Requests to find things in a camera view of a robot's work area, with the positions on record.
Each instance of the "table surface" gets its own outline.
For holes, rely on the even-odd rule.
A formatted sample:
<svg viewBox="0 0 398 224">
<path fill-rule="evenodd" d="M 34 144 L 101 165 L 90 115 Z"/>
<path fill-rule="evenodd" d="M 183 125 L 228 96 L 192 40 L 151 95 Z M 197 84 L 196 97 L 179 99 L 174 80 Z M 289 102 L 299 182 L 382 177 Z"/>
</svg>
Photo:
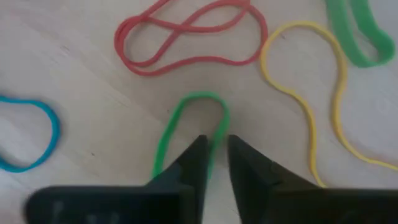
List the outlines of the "table surface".
<svg viewBox="0 0 398 224">
<path fill-rule="evenodd" d="M 156 16 L 180 22 L 212 0 L 173 0 Z M 217 92 L 231 109 L 229 133 L 264 155 L 314 182 L 308 169 L 308 127 L 301 107 L 267 85 L 258 62 L 242 67 L 196 63 L 161 77 L 130 72 L 113 49 L 113 34 L 125 18 L 154 0 L 2 0 L 0 2 L 0 90 L 21 98 L 40 98 L 60 115 L 63 136 L 44 165 L 22 174 L 0 171 L 0 217 L 22 223 L 21 207 L 35 190 L 49 185 L 141 185 L 150 179 L 153 157 L 170 112 L 194 90 Z M 370 0 L 379 25 L 398 40 L 395 0 Z M 269 30 L 293 20 L 328 25 L 321 0 L 252 0 Z M 238 10 L 211 11 L 196 24 L 211 26 Z M 129 41 L 131 57 L 144 60 L 169 31 L 140 27 Z M 374 50 L 358 35 L 358 41 Z M 152 68 L 193 55 L 247 58 L 259 44 L 251 16 L 234 28 L 211 35 L 184 35 Z M 395 188 L 398 174 L 353 157 L 330 124 L 330 97 L 336 63 L 329 45 L 305 30 L 284 33 L 271 47 L 272 76 L 300 93 L 317 120 L 318 169 L 331 187 Z M 398 61 L 377 68 L 349 68 L 341 117 L 348 139 L 365 155 L 398 164 Z M 211 101 L 189 106 L 167 155 L 172 162 L 199 134 L 210 134 L 221 117 Z M 50 122 L 33 106 L 0 103 L 0 150 L 27 164 L 50 138 Z M 239 223 L 229 182 L 225 147 L 216 155 L 208 184 L 204 223 Z"/>
</svg>

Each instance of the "blue rubber band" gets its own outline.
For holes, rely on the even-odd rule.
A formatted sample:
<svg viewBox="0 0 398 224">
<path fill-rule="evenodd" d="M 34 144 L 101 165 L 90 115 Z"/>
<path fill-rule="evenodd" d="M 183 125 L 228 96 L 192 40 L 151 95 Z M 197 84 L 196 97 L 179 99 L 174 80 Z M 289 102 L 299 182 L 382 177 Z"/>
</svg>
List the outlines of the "blue rubber band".
<svg viewBox="0 0 398 224">
<path fill-rule="evenodd" d="M 8 98 L 5 96 L 0 96 L 0 102 L 3 103 L 12 103 L 12 104 L 18 104 L 18 105 L 33 105 L 41 110 L 43 110 L 47 116 L 50 118 L 51 121 L 51 127 L 52 127 L 52 136 L 49 145 L 47 146 L 46 150 L 40 156 L 34 163 L 27 167 L 19 167 L 12 165 L 8 163 L 4 158 L 0 156 L 0 168 L 4 169 L 5 171 L 8 172 L 15 172 L 15 173 L 20 173 L 20 172 L 25 172 L 27 170 L 33 169 L 39 165 L 41 165 L 43 162 L 45 162 L 53 153 L 54 149 L 57 146 L 58 140 L 60 139 L 60 133 L 61 133 L 61 128 L 60 128 L 60 120 L 58 116 L 55 114 L 54 110 L 51 109 L 51 107 L 41 101 L 38 100 L 20 100 L 20 99 L 15 99 L 15 98 Z"/>
</svg>

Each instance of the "rubber band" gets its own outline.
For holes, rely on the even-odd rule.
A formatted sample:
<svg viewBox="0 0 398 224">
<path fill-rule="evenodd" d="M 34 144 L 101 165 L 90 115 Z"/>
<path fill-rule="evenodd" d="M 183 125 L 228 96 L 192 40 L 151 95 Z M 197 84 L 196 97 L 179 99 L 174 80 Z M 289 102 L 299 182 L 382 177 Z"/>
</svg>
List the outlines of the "rubber band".
<svg viewBox="0 0 398 224">
<path fill-rule="evenodd" d="M 51 107 L 41 101 L 38 100 L 21 100 L 21 99 L 15 99 L 15 98 L 8 98 L 6 96 L 0 96 L 0 103 L 11 103 L 11 104 L 16 104 L 16 105 L 33 105 L 38 107 L 39 109 L 43 110 L 44 113 L 49 117 L 51 121 L 51 127 L 52 127 L 52 136 L 51 140 L 49 142 L 49 145 L 47 146 L 46 150 L 44 153 L 31 165 L 27 167 L 19 167 L 12 165 L 8 163 L 4 158 L 0 156 L 0 168 L 4 169 L 5 171 L 8 172 L 25 172 L 30 169 L 33 169 L 39 165 L 41 165 L 43 162 L 45 162 L 53 153 L 55 150 L 58 140 L 60 139 L 60 121 L 55 114 L 54 110 L 51 109 Z"/>
<path fill-rule="evenodd" d="M 186 107 L 187 103 L 197 100 L 197 99 L 202 99 L 202 98 L 209 98 L 212 100 L 215 100 L 220 103 L 220 105 L 224 109 L 224 116 L 221 119 L 217 130 L 214 132 L 211 141 L 210 141 L 210 163 L 209 163 L 209 168 L 208 168 L 208 178 L 210 179 L 211 177 L 211 172 L 213 170 L 214 166 L 214 155 L 216 150 L 220 147 L 221 143 L 223 142 L 223 139 L 226 135 L 226 132 L 229 127 L 229 109 L 227 104 L 225 103 L 224 100 L 222 100 L 216 93 L 212 93 L 209 91 L 199 91 L 199 92 L 192 92 L 189 93 L 188 95 L 184 96 L 180 103 L 175 107 L 174 112 L 172 113 L 169 123 L 166 126 L 165 131 L 163 132 L 163 135 L 159 141 L 159 144 L 157 146 L 157 151 L 155 155 L 155 162 L 154 162 L 154 168 L 152 170 L 152 176 L 156 177 L 158 174 L 160 174 L 163 170 L 163 163 L 164 163 L 164 158 L 167 152 L 167 149 L 169 148 L 169 142 L 170 138 L 172 137 L 177 125 L 178 121 L 180 120 L 181 114 Z"/>
<path fill-rule="evenodd" d="M 378 161 L 375 159 L 368 158 L 362 155 L 357 149 L 355 149 L 346 139 L 343 133 L 343 126 L 340 119 L 340 104 L 341 97 L 343 96 L 344 90 L 346 88 L 347 83 L 347 63 L 344 57 L 344 52 L 341 49 L 337 39 L 331 34 L 329 31 L 319 26 L 314 22 L 307 21 L 297 21 L 286 24 L 280 28 L 278 28 L 267 40 L 264 44 L 261 54 L 260 54 L 260 65 L 261 70 L 264 75 L 264 78 L 268 81 L 268 83 L 273 86 L 275 89 L 285 93 L 286 95 L 291 96 L 295 100 L 297 100 L 301 107 L 303 108 L 305 115 L 307 117 L 308 126 L 309 126 L 309 148 L 310 148 L 310 170 L 313 174 L 315 180 L 321 187 L 326 187 L 326 185 L 322 182 L 321 178 L 318 175 L 317 170 L 317 128 L 315 126 L 315 116 L 309 106 L 309 104 L 298 94 L 296 94 L 293 90 L 288 89 L 277 82 L 275 82 L 271 76 L 269 75 L 268 67 L 267 67 L 267 53 L 273 41 L 285 30 L 291 29 L 294 27 L 304 27 L 313 30 L 320 36 L 322 36 L 325 40 L 329 42 L 331 45 L 337 61 L 338 67 L 338 79 L 335 86 L 335 92 L 333 94 L 333 99 L 331 102 L 331 123 L 333 125 L 333 130 L 338 138 L 339 142 L 354 156 L 358 159 L 361 159 L 364 162 L 369 164 L 375 164 L 383 167 L 387 167 L 392 170 L 398 170 L 397 166 L 392 164 L 388 164 L 386 162 Z"/>
<path fill-rule="evenodd" d="M 114 48 L 119 55 L 120 59 L 123 61 L 123 63 L 127 66 L 128 69 L 130 69 L 132 72 L 138 74 L 138 75 L 143 75 L 143 76 L 155 76 L 155 75 L 161 75 L 164 73 L 167 73 L 173 69 L 176 69 L 178 67 L 184 66 L 184 65 L 189 65 L 192 63 L 196 62 L 219 62 L 227 65 L 245 65 L 249 64 L 253 61 L 255 61 L 259 54 L 260 54 L 260 49 L 261 46 L 264 44 L 264 42 L 267 39 L 268 36 L 268 31 L 267 31 L 267 24 L 264 16 L 261 14 L 258 9 L 256 9 L 254 6 L 250 5 L 250 0 L 219 0 L 215 1 L 213 3 L 210 3 L 201 9 L 197 10 L 195 13 L 193 13 L 188 19 L 186 19 L 184 22 L 181 24 L 175 24 L 172 22 L 167 22 L 167 21 L 162 21 L 160 19 L 156 19 L 151 17 L 150 15 L 153 14 L 155 11 L 159 10 L 164 4 L 169 2 L 170 0 L 159 0 L 156 2 L 153 6 L 145 10 L 142 14 L 139 16 L 132 16 L 130 18 L 127 18 L 125 21 L 123 21 L 118 29 L 115 32 L 114 35 Z M 208 11 L 218 8 L 218 7 L 223 7 L 223 6 L 236 6 L 242 8 L 242 11 L 236 15 L 232 20 L 229 22 L 226 22 L 222 25 L 219 26 L 213 26 L 213 27 L 198 27 L 198 26 L 191 26 L 193 22 L 195 22 L 199 17 L 207 13 Z M 234 60 L 229 60 L 223 57 L 217 57 L 217 56 L 198 56 L 198 57 L 190 57 L 186 58 L 183 60 L 179 60 L 177 62 L 171 63 L 169 65 L 166 65 L 164 67 L 161 67 L 157 70 L 151 71 L 151 72 L 146 72 L 143 70 L 138 69 L 139 67 L 144 68 L 148 67 L 150 65 L 153 65 L 156 63 L 162 56 L 163 54 L 167 51 L 167 49 L 174 43 L 174 41 L 181 35 L 183 32 L 196 32 L 196 33 L 212 33 L 212 32 L 221 32 L 223 30 L 226 30 L 235 24 L 237 24 L 243 16 L 246 14 L 246 12 L 249 12 L 252 14 L 258 21 L 261 29 L 261 43 L 258 47 L 258 49 L 254 52 L 254 54 L 249 57 L 246 60 L 242 61 L 234 61 Z M 151 57 L 148 60 L 145 60 L 143 62 L 134 62 L 126 57 L 126 54 L 124 53 L 124 41 L 127 37 L 127 35 L 130 33 L 130 31 L 135 28 L 138 24 L 141 22 L 145 23 L 153 23 L 159 27 L 163 27 L 166 29 L 171 29 L 173 32 L 169 35 L 167 40 L 163 43 L 163 45 L 160 47 L 160 49 L 156 52 L 156 54 Z"/>
<path fill-rule="evenodd" d="M 349 3 L 359 31 L 370 40 L 377 50 L 378 61 L 374 62 L 368 59 L 356 43 L 347 14 L 346 0 L 326 0 L 334 33 L 347 57 L 358 67 L 373 67 L 390 61 L 395 54 L 395 43 L 377 25 L 368 0 L 350 0 Z"/>
</svg>

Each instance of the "wooden table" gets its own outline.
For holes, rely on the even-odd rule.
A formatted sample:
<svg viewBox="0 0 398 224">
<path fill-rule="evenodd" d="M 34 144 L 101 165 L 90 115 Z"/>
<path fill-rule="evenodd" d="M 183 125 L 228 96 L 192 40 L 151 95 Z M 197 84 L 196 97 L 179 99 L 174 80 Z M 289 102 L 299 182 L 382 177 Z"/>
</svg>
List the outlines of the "wooden table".
<svg viewBox="0 0 398 224">
<path fill-rule="evenodd" d="M 174 0 L 157 16 L 182 21 L 212 0 Z M 49 102 L 63 123 L 63 138 L 44 165 L 22 174 L 0 171 L 2 223 L 22 223 L 21 207 L 33 191 L 49 185 L 140 185 L 150 179 L 157 141 L 173 107 L 193 90 L 215 91 L 231 109 L 230 133 L 302 177 L 308 170 L 308 128 L 303 111 L 291 98 L 264 83 L 258 63 L 230 67 L 197 63 L 164 76 L 131 73 L 113 49 L 118 24 L 154 0 L 2 0 L 0 2 L 0 90 Z M 380 26 L 398 40 L 395 0 L 370 0 Z M 269 30 L 293 20 L 327 26 L 322 0 L 252 0 L 264 13 Z M 217 9 L 197 24 L 220 24 L 236 14 Z M 168 31 L 154 26 L 132 34 L 131 55 L 149 58 Z M 374 55 L 366 41 L 359 41 Z M 215 54 L 233 59 L 250 55 L 259 29 L 246 16 L 219 34 L 184 35 L 155 66 L 179 58 Z M 335 138 L 329 121 L 336 65 L 328 44 L 311 32 L 286 32 L 270 52 L 272 76 L 296 89 L 315 112 L 318 168 L 332 187 L 398 186 L 398 174 L 353 157 Z M 398 61 L 359 69 L 351 65 L 341 111 L 345 133 L 366 155 L 398 164 Z M 192 104 L 167 155 L 172 162 L 199 134 L 210 134 L 221 109 L 210 101 Z M 35 160 L 50 138 L 50 123 L 31 106 L 0 103 L 0 150 L 10 159 Z M 229 183 L 225 148 L 217 153 L 208 185 L 204 223 L 239 223 Z"/>
</svg>

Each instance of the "thin yellow rubber band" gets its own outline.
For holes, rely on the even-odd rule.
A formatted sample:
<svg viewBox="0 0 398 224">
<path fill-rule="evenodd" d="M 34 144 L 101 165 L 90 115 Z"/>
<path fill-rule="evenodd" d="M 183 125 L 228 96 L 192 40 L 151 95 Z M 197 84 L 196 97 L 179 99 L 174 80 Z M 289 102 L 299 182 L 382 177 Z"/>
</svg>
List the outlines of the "thin yellow rubber band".
<svg viewBox="0 0 398 224">
<path fill-rule="evenodd" d="M 356 150 L 345 138 L 343 134 L 343 126 L 341 125 L 341 120 L 340 120 L 340 102 L 341 102 L 341 97 L 344 93 L 346 83 L 347 83 L 347 63 L 345 60 L 345 55 L 343 50 L 341 49 L 338 41 L 336 38 L 331 34 L 329 31 L 321 27 L 320 25 L 314 23 L 314 22 L 309 22 L 309 21 L 296 21 L 296 22 L 291 22 L 286 25 L 283 25 L 282 27 L 278 28 L 267 40 L 267 42 L 264 44 L 264 46 L 261 49 L 261 54 L 260 54 L 260 64 L 261 64 L 261 70 L 262 74 L 264 75 L 264 78 L 268 81 L 268 83 L 273 86 L 275 89 L 281 91 L 282 93 L 285 93 L 295 100 L 297 100 L 301 107 L 303 108 L 305 115 L 307 117 L 308 121 L 308 126 L 309 126 L 309 148 L 310 148 L 310 170 L 311 173 L 313 174 L 315 180 L 318 182 L 319 186 L 321 187 L 326 187 L 326 185 L 322 182 L 321 178 L 319 177 L 318 170 L 317 170 L 317 128 L 315 126 L 315 117 L 313 115 L 313 112 L 311 108 L 309 107 L 309 104 L 298 94 L 296 94 L 293 90 L 288 89 L 277 82 L 275 82 L 271 76 L 269 75 L 269 71 L 267 68 L 267 53 L 269 51 L 269 48 L 273 41 L 285 30 L 291 29 L 294 27 L 303 27 L 303 28 L 308 28 L 310 30 L 313 30 L 320 36 L 322 36 L 326 41 L 329 42 L 331 45 L 335 56 L 336 56 L 336 61 L 337 61 L 337 67 L 338 67 L 338 79 L 337 83 L 335 86 L 335 92 L 333 94 L 333 99 L 332 99 L 332 104 L 331 104 L 331 123 L 333 125 L 333 130 L 340 141 L 340 143 L 347 149 L 349 152 L 351 152 L 354 156 L 356 156 L 358 159 L 361 159 L 364 162 L 370 163 L 370 164 L 375 164 L 383 167 L 387 167 L 392 170 L 398 170 L 397 166 L 394 166 L 392 164 L 388 164 L 386 162 L 378 161 L 375 159 L 370 159 L 364 155 L 362 155 L 358 150 Z"/>
</svg>

